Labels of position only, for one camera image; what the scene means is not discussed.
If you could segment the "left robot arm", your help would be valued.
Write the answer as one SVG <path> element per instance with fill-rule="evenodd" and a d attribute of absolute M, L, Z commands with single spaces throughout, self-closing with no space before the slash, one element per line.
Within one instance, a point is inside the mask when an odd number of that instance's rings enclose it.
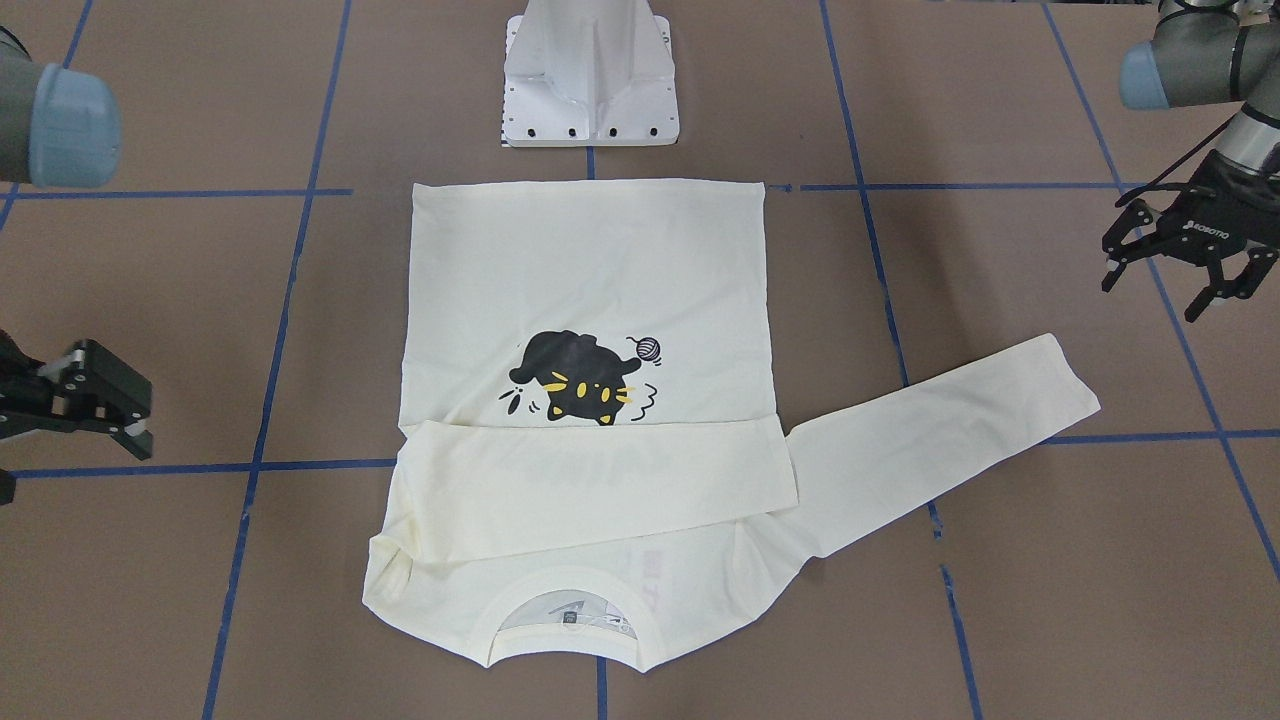
<path fill-rule="evenodd" d="M 1216 302 L 1247 300 L 1277 264 L 1277 20 L 1247 24 L 1244 1 L 1161 1 L 1153 37 L 1123 59 L 1120 95 L 1132 110 L 1235 102 L 1194 146 L 1201 164 L 1183 182 L 1167 173 L 1126 191 L 1101 240 L 1110 291 L 1133 264 L 1171 258 L 1206 270 L 1187 306 L 1197 320 Z"/>

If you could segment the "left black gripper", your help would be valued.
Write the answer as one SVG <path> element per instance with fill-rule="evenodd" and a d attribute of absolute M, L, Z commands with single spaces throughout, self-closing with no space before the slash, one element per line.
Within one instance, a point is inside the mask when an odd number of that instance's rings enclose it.
<path fill-rule="evenodd" d="M 1137 188 L 1135 195 L 1153 191 L 1178 196 L 1160 219 L 1142 199 L 1123 209 L 1101 240 L 1107 256 L 1101 290 L 1110 292 L 1133 263 L 1156 255 L 1165 240 L 1164 255 L 1208 272 L 1208 284 L 1184 311 L 1185 322 L 1196 322 L 1213 304 L 1251 299 L 1277 261 L 1277 152 L 1256 170 L 1212 150 L 1188 181 L 1158 178 Z M 1222 260 L 1240 252 L 1248 263 L 1229 279 Z"/>

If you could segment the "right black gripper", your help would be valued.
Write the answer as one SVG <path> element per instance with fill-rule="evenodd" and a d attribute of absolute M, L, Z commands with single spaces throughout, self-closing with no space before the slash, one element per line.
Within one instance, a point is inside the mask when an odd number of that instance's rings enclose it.
<path fill-rule="evenodd" d="M 147 428 L 152 384 L 95 340 L 41 363 L 1 333 L 3 438 L 33 430 L 93 432 L 111 437 L 140 461 L 154 456 Z"/>

